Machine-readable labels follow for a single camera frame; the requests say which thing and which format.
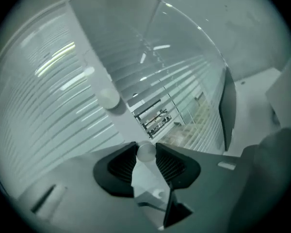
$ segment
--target ceiling light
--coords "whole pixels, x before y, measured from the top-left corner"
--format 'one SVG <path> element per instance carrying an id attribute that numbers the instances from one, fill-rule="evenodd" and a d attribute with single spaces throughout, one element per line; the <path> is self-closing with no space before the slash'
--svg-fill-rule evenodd
<path id="1" fill-rule="evenodd" d="M 61 51 L 64 51 L 66 48 L 71 47 L 72 45 L 74 45 L 74 42 L 69 43 L 68 45 L 64 46 L 62 49 L 59 49 L 56 53 L 54 53 L 52 56 L 60 53 Z"/>
<path id="2" fill-rule="evenodd" d="M 169 48 L 170 45 L 162 45 L 162 46 L 157 46 L 157 47 L 154 47 L 153 50 L 158 50 L 158 49 L 167 49 Z"/>
<path id="3" fill-rule="evenodd" d="M 140 60 L 140 64 L 142 64 L 146 59 L 146 54 L 143 53 L 142 56 L 141 56 L 141 60 Z"/>
<path id="4" fill-rule="evenodd" d="M 43 69 L 48 68 L 48 65 L 52 64 L 52 62 L 54 62 L 55 60 L 57 60 L 58 58 L 60 58 L 61 56 L 63 56 L 65 53 L 67 53 L 68 51 L 72 50 L 75 48 L 76 45 L 72 45 L 70 47 L 68 47 L 67 49 L 61 51 L 60 53 L 56 54 L 53 58 L 51 58 L 49 61 L 47 61 L 46 63 L 44 63 L 36 72 L 35 74 L 38 74 L 39 72 L 42 72 Z"/>
<path id="5" fill-rule="evenodd" d="M 50 65 L 48 65 L 47 67 L 45 67 L 39 74 L 38 77 L 40 77 L 43 73 L 45 73 L 48 69 L 50 69 L 52 67 L 52 65 L 54 65 L 57 61 L 59 61 L 62 57 L 58 58 L 57 60 L 55 60 L 53 63 L 51 63 Z"/>

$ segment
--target fluorescent light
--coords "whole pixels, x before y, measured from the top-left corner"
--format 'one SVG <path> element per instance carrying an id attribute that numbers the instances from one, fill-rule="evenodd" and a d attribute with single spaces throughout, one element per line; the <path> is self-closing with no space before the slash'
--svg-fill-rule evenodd
<path id="1" fill-rule="evenodd" d="M 58 58 L 57 60 L 55 60 L 52 64 L 48 65 L 47 67 L 45 67 L 39 74 L 38 77 L 40 77 L 43 73 L 45 73 L 48 69 L 50 69 L 52 67 L 52 65 L 54 65 L 57 61 L 59 61 L 62 57 Z"/>
<path id="2" fill-rule="evenodd" d="M 74 42 L 69 43 L 68 45 L 64 46 L 62 49 L 59 49 L 56 53 L 54 53 L 52 56 L 60 53 L 61 51 L 64 51 L 66 48 L 71 47 L 72 45 L 74 45 Z"/>
<path id="3" fill-rule="evenodd" d="M 141 56 L 141 60 L 140 60 L 140 64 L 142 64 L 146 59 L 146 54 L 143 53 L 142 56 Z"/>
<path id="4" fill-rule="evenodd" d="M 71 47 L 61 51 L 60 53 L 56 54 L 53 58 L 51 58 L 49 61 L 47 61 L 46 63 L 44 63 L 36 72 L 35 74 L 38 74 L 39 72 L 42 72 L 43 69 L 48 68 L 48 65 L 52 64 L 52 62 L 54 62 L 55 60 L 57 60 L 58 58 L 60 58 L 61 56 L 65 55 L 66 52 L 72 50 L 75 48 L 76 45 L 72 45 Z"/>
<path id="5" fill-rule="evenodd" d="M 158 49 L 167 49 L 167 48 L 170 48 L 170 45 L 157 46 L 157 47 L 154 47 L 153 50 L 158 50 Z"/>
<path id="6" fill-rule="evenodd" d="M 75 82 L 79 81 L 80 79 L 85 77 L 85 73 L 80 73 L 79 75 L 75 76 L 73 79 L 69 80 L 67 83 L 65 83 L 60 89 L 62 91 L 65 91 L 68 87 L 72 86 Z"/>

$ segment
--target dark gray surface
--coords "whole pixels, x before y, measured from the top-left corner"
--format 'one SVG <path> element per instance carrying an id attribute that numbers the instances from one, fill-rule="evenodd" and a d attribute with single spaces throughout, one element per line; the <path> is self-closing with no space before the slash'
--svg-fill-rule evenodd
<path id="1" fill-rule="evenodd" d="M 76 233 L 155 232 L 134 199 L 111 196 L 94 179 L 95 163 L 117 149 L 111 147 L 64 162 L 27 189 L 19 199 L 20 206 L 28 210 L 38 199 L 36 191 L 59 183 L 67 190 L 50 224 Z"/>
<path id="2" fill-rule="evenodd" d="M 173 149 L 198 160 L 201 174 L 189 188 L 175 191 L 178 202 L 193 213 L 167 228 L 166 232 L 226 232 L 230 214 L 250 173 L 254 150 L 247 149 L 241 158 L 237 158 Z M 236 167 L 234 170 L 219 167 L 220 161 L 236 163 Z"/>
<path id="3" fill-rule="evenodd" d="M 290 183 L 291 129 L 283 129 L 256 147 L 253 169 L 231 215 L 229 232 L 256 224 L 278 203 Z"/>
<path id="4" fill-rule="evenodd" d="M 227 67 L 224 89 L 219 105 L 219 113 L 223 126 L 226 151 L 228 150 L 228 147 L 231 143 L 232 130 L 235 125 L 236 99 L 235 84 L 229 68 Z"/>
<path id="5" fill-rule="evenodd" d="M 93 178 L 94 164 L 116 149 L 118 147 L 92 152 L 62 163 L 29 187 L 20 197 L 20 205 L 28 211 L 41 195 L 36 191 L 45 191 L 53 184 L 60 184 L 66 187 L 66 192 L 49 220 L 53 226 L 76 233 L 157 232 L 143 210 L 138 208 L 137 201 L 109 195 Z M 230 212 L 246 182 L 250 158 L 173 149 L 196 159 L 202 171 L 189 188 L 175 191 L 178 201 L 193 214 L 165 231 L 225 232 Z M 220 161 L 236 163 L 235 170 L 219 167 Z"/>

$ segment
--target horizontal slat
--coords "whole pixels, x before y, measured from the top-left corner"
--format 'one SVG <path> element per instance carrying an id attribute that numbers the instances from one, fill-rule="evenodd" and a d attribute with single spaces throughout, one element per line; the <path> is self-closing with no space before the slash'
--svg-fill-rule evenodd
<path id="1" fill-rule="evenodd" d="M 198 110 L 198 114 L 200 114 L 200 117 L 202 117 L 202 115 L 205 113 L 205 112 L 207 112 L 208 110 L 209 110 L 209 107 L 207 107 L 206 105 L 208 104 L 208 101 L 205 99 L 204 101 L 203 101 L 203 103 L 201 104 L 201 105 L 199 105 L 199 107 L 198 108 L 200 108 L 199 110 Z M 180 144 L 178 145 L 178 146 L 181 146 L 183 143 L 184 143 L 184 145 L 186 145 L 186 144 L 188 144 L 189 142 L 191 142 L 192 140 L 193 140 L 193 138 L 194 138 L 194 135 L 195 135 L 195 133 L 199 133 L 200 132 L 200 124 L 202 125 L 202 123 L 200 123 L 200 124 L 197 124 L 196 122 L 194 122 L 194 118 L 192 118 L 192 122 L 193 123 L 189 123 L 189 124 L 187 124 L 187 125 L 185 125 L 185 127 L 183 128 L 183 132 L 185 132 L 186 131 L 186 129 L 188 128 L 188 127 L 192 127 L 192 124 L 194 125 L 194 127 L 192 127 L 192 129 L 187 133 L 187 135 L 188 136 L 190 136 L 190 135 L 192 135 L 189 139 L 187 139 L 187 137 L 185 137 L 183 140 L 182 140 L 182 142 L 180 142 Z"/>
<path id="2" fill-rule="evenodd" d="M 67 148 L 67 151 L 66 151 L 65 153 L 59 155 L 59 156 L 56 157 L 56 158 L 53 158 L 52 161 L 53 161 L 53 162 L 59 161 L 59 160 L 60 160 L 64 155 L 69 154 L 71 151 L 75 150 L 76 148 L 80 148 L 81 145 L 83 145 L 84 143 L 86 143 L 86 142 L 87 142 L 88 140 L 90 140 L 91 138 L 93 138 L 93 139 L 95 138 L 95 140 L 96 140 L 96 138 L 99 137 L 99 136 L 101 135 L 101 133 L 106 132 L 106 130 L 110 129 L 111 127 L 114 127 L 114 125 L 111 124 L 111 123 L 110 123 L 109 125 L 106 125 L 104 128 L 101 129 L 101 132 L 95 132 L 95 133 L 93 133 L 92 135 L 88 136 L 87 138 L 83 139 L 83 140 L 82 140 L 81 142 L 79 142 L 78 144 L 73 145 L 72 147 Z M 47 165 L 43 165 L 43 166 L 38 166 L 38 167 L 36 168 L 36 170 L 34 170 L 32 173 L 25 172 L 25 173 L 21 176 L 21 179 L 20 179 L 20 180 L 24 180 L 24 179 L 26 179 L 29 175 L 31 175 L 31 176 L 36 175 L 36 174 L 39 173 L 41 170 L 47 168 L 50 164 L 51 164 L 51 163 L 48 163 Z"/>
<path id="3" fill-rule="evenodd" d="M 161 67 L 160 69 L 157 69 L 157 66 L 149 66 L 148 68 L 142 70 L 137 69 L 131 75 L 116 81 L 116 88 L 120 91 L 123 91 L 123 94 L 125 94 L 125 90 L 135 90 L 135 87 L 137 85 L 140 85 L 140 81 L 143 77 L 147 77 L 147 80 L 145 80 L 144 82 L 153 83 L 159 80 L 160 77 L 164 77 L 168 74 L 178 71 L 179 65 L 183 65 L 184 63 L 198 57 L 199 56 L 196 56 L 185 61 L 181 61 L 179 63 L 174 63 L 173 65 L 168 67 Z"/>
<path id="4" fill-rule="evenodd" d="M 151 119 L 152 117 L 156 116 L 156 113 L 160 110 L 163 109 L 168 103 L 170 103 L 172 100 L 174 100 L 179 94 L 181 94 L 186 88 L 188 88 L 192 83 L 196 82 L 196 80 L 192 80 L 191 82 L 189 82 L 188 84 L 186 84 L 184 87 L 182 87 L 178 92 L 176 92 L 174 95 L 170 96 L 170 98 L 168 100 L 166 100 L 165 102 L 163 102 L 162 104 L 160 104 L 159 106 L 157 106 L 155 108 L 155 111 L 151 111 L 150 113 L 148 113 L 145 117 L 142 118 L 142 120 L 140 121 L 140 123 L 145 123 L 147 120 Z M 177 104 L 180 104 L 183 100 L 185 100 L 186 97 L 183 97 Z"/>
<path id="5" fill-rule="evenodd" d="M 177 87 L 180 84 L 182 84 L 183 82 L 185 82 L 189 77 L 192 76 L 192 74 L 199 74 L 202 71 L 204 71 L 203 68 L 202 69 L 199 69 L 198 72 L 190 73 L 189 75 L 187 75 L 187 76 L 183 77 L 182 79 L 178 80 L 174 85 L 170 86 L 169 88 L 166 88 L 161 93 L 159 93 L 158 95 L 156 95 L 155 97 L 151 98 L 149 101 L 145 102 L 143 105 L 141 105 L 137 109 L 135 109 L 133 111 L 134 112 L 134 115 L 135 116 L 139 116 L 142 111 L 144 111 L 146 108 L 148 108 L 149 106 L 151 106 L 152 104 L 154 104 L 160 98 L 162 98 L 165 95 L 167 95 L 168 93 L 170 93 L 172 90 L 175 89 L 175 87 Z"/>
<path id="6" fill-rule="evenodd" d="M 177 105 L 178 104 L 180 104 L 182 101 L 184 101 L 185 100 L 185 98 L 183 98 L 183 99 L 181 99 L 180 101 L 179 101 L 179 103 L 177 103 L 177 104 L 175 104 L 175 106 L 173 106 L 172 107 L 172 109 L 170 109 L 169 110 L 169 112 L 172 112 L 173 110 L 175 110 L 176 108 L 177 108 Z M 152 129 L 154 129 L 161 121 L 163 121 L 163 119 L 165 118 L 165 117 L 167 117 L 168 116 L 168 114 L 166 114 L 166 115 L 164 115 L 164 116 L 162 116 L 162 117 L 160 117 L 160 119 L 159 120 L 157 120 L 155 123 L 153 123 L 149 128 L 147 128 L 147 132 L 150 132 Z"/>
<path id="7" fill-rule="evenodd" d="M 146 48 L 142 44 L 142 42 L 136 41 L 133 44 L 125 45 L 124 47 L 117 49 L 116 51 L 109 51 L 108 53 L 105 54 L 99 54 L 98 57 L 102 62 L 104 62 L 107 59 L 117 59 L 128 53 L 131 53 L 132 51 L 143 52 L 145 50 Z"/>
<path id="8" fill-rule="evenodd" d="M 177 73 L 175 74 L 172 74 L 170 77 L 168 78 L 165 78 L 164 80 L 160 80 L 159 83 L 149 87 L 148 89 L 142 91 L 141 93 L 139 93 L 136 97 L 134 98 L 131 98 L 130 100 L 128 100 L 128 104 L 130 107 L 132 107 L 133 105 L 135 105 L 136 103 L 140 102 L 141 100 L 143 100 L 144 98 L 150 96 L 151 94 L 153 94 L 155 91 L 159 90 L 160 88 L 163 88 L 165 85 L 169 84 L 170 82 L 172 82 L 174 79 L 176 78 L 179 78 L 181 75 L 187 73 L 188 71 L 191 71 L 191 70 L 195 70 L 195 71 L 198 71 L 199 69 L 202 69 L 204 68 L 207 64 L 206 62 L 203 62 L 201 63 L 200 65 L 198 66 L 194 66 L 196 63 L 192 63 L 192 64 L 189 64 L 189 65 L 186 65 L 181 71 L 178 71 Z M 155 82 L 155 81 L 158 81 L 159 78 L 164 78 L 166 75 L 168 75 L 167 71 L 164 75 L 162 76 L 156 76 L 154 77 L 150 82 Z"/>
<path id="9" fill-rule="evenodd" d="M 208 127 L 207 135 L 204 136 L 203 142 L 201 144 L 197 145 L 194 150 L 198 150 L 199 152 L 206 152 L 208 150 L 208 145 L 210 141 L 214 141 L 214 135 L 217 130 L 219 130 L 220 121 L 213 119 L 211 126 Z"/>
<path id="10" fill-rule="evenodd" d="M 216 120 L 216 125 L 213 127 L 213 131 L 211 132 L 212 134 L 209 136 L 204 146 L 200 148 L 200 152 L 211 152 L 211 150 L 208 151 L 211 147 L 211 143 L 214 145 L 214 143 L 218 141 L 218 135 L 222 131 L 222 128 L 220 127 L 220 122 L 220 120 Z"/>
<path id="11" fill-rule="evenodd" d="M 206 131 L 202 134 L 202 138 L 205 139 L 205 136 L 207 135 L 208 131 L 210 130 L 211 126 L 213 125 L 213 119 L 216 117 L 216 113 L 211 113 L 211 117 L 207 120 L 207 123 L 206 123 Z M 194 141 L 191 145 L 191 147 L 193 147 L 193 149 L 195 150 L 197 148 L 197 146 L 199 146 L 199 143 L 200 141 L 198 141 L 196 143 L 196 141 Z"/>

